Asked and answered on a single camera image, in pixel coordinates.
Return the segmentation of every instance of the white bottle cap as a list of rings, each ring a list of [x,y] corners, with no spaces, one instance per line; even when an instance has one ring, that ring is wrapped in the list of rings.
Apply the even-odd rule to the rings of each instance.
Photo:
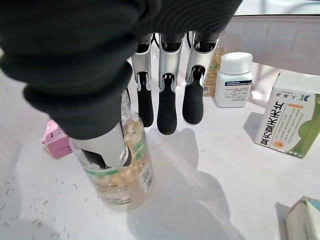
[[[222,56],[220,71],[225,74],[245,74],[250,71],[253,56],[247,52],[231,52]]]

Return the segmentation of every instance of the white medicine box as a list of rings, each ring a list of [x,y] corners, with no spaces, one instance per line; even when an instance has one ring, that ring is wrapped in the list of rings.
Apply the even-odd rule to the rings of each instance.
[[[281,71],[254,142],[302,159],[319,132],[320,76]]]

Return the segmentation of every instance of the pink box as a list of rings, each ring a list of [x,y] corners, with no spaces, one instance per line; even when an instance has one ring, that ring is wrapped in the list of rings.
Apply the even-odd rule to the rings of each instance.
[[[47,123],[42,144],[49,150],[52,157],[55,159],[59,159],[72,153],[72,149],[69,145],[69,137],[52,119]]]

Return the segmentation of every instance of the black rubber fingertip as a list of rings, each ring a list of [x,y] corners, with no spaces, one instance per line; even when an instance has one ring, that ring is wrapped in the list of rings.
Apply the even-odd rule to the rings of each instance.
[[[182,115],[185,121],[190,124],[201,122],[204,114],[203,106],[204,89],[199,80],[194,80],[192,84],[185,87]]]
[[[160,133],[173,134],[177,129],[176,94],[166,87],[159,93],[157,127]]]
[[[138,93],[138,111],[142,119],[143,126],[150,127],[154,122],[154,109],[152,106],[151,90],[147,90],[146,85],[141,85]]]

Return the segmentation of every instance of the orange label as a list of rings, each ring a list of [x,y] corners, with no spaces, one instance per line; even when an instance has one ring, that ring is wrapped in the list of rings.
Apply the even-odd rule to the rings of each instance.
[[[276,148],[279,148],[279,149],[283,148],[284,145],[285,145],[285,144],[284,144],[282,141],[275,141],[275,142],[273,143],[273,146],[275,146]]]
[[[296,108],[296,109],[303,109],[304,108],[304,106],[291,104],[291,103],[289,104],[289,107]]]

